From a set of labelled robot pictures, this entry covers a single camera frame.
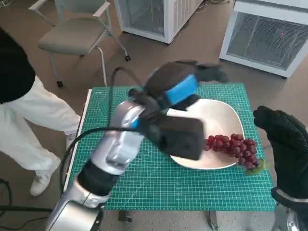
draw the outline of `gloved hand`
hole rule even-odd
[[[293,198],[308,198],[308,134],[294,116],[265,106],[254,111],[255,125],[267,133],[275,161],[277,187]]]

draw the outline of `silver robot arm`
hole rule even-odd
[[[113,127],[130,127],[144,107],[124,101],[116,107]],[[81,172],[69,184],[47,221],[47,231],[97,231],[111,189],[140,148],[144,136],[105,132]]]
[[[204,145],[203,123],[161,111],[185,110],[199,99],[195,95],[199,82],[212,80],[227,82],[228,78],[219,66],[169,62],[152,73],[142,91],[129,91],[134,101],[117,106],[111,126],[129,128],[139,118],[140,131],[160,151],[198,160]],[[112,187],[136,158],[143,138],[132,131],[105,132],[51,213],[46,230],[97,231]]]

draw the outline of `white pants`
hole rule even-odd
[[[25,169],[49,170],[56,156],[40,145],[24,118],[69,135],[77,131],[80,116],[65,101],[45,90],[38,77],[26,95],[0,104],[0,151]]]

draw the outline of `grape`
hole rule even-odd
[[[241,140],[243,140],[243,139],[244,139],[244,136],[241,135],[241,134],[237,134],[237,135],[235,136],[235,140],[241,141]]]
[[[211,146],[212,142],[209,141],[208,139],[205,139],[205,144],[206,144],[207,146]]]
[[[215,136],[215,139],[216,139],[217,141],[222,140],[222,135],[216,135],[216,136]]]
[[[233,154],[233,150],[227,149],[226,154]]]
[[[213,141],[212,142],[212,147],[216,147],[217,146],[217,141]]]
[[[241,149],[240,149],[239,147],[235,147],[235,148],[233,149],[233,152],[234,152],[234,153],[240,153],[240,152],[241,152]]]
[[[242,144],[242,145],[241,145],[241,150],[242,150],[242,151],[245,151],[246,149],[247,149],[247,145],[246,145],[246,144]]]
[[[244,143],[247,145],[247,146],[250,146],[250,145],[253,145],[254,144],[254,141],[252,139],[246,139],[244,141]]]
[[[258,167],[259,166],[259,163],[260,163],[260,161],[259,161],[259,159],[255,159],[254,160],[254,162],[253,162],[253,164],[254,164],[254,166],[256,166],[256,167]]]
[[[228,136],[209,136],[205,140],[204,150],[212,149],[214,152],[223,152],[230,157],[238,158],[238,164],[247,169],[254,169],[259,165],[257,153],[257,142],[253,139],[245,139],[243,134],[232,134]]]
[[[251,152],[250,151],[244,151],[243,156],[244,156],[244,158],[248,158],[249,156],[251,156]]]
[[[217,141],[217,147],[222,147],[223,142],[222,141]]]
[[[242,157],[240,157],[240,158],[239,158],[239,164],[241,165],[241,164],[243,164],[244,162],[245,162],[245,159],[242,158]]]
[[[248,156],[247,158],[245,158],[245,160],[246,160],[247,162],[253,163],[254,160],[255,160],[255,156],[254,156],[254,155],[250,155],[250,156]]]
[[[209,136],[209,137],[208,137],[208,140],[209,140],[210,142],[213,142],[213,141],[215,140],[215,137],[214,137],[214,136]]]
[[[208,150],[210,150],[210,149],[211,149],[211,147],[210,147],[210,146],[208,146],[208,145],[204,145],[203,149],[204,149],[205,151],[208,151]]]
[[[250,151],[252,154],[256,154],[257,153],[257,150],[256,150],[256,147],[251,145],[247,148],[248,151]]]
[[[247,169],[254,169],[255,168],[255,166],[251,162],[247,162],[247,161],[244,162],[244,166]]]
[[[241,142],[240,141],[233,141],[233,145],[235,147],[239,147],[239,146],[241,146]]]
[[[231,146],[231,144],[229,142],[225,142],[222,145],[224,148],[229,148]]]
[[[243,153],[235,153],[234,155],[235,155],[236,158],[240,158],[240,157],[243,156]]]
[[[222,141],[223,142],[228,142],[229,141],[229,137],[228,136],[223,136]]]

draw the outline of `black shirt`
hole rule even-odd
[[[35,71],[24,49],[0,27],[0,103],[27,94],[34,80]]]

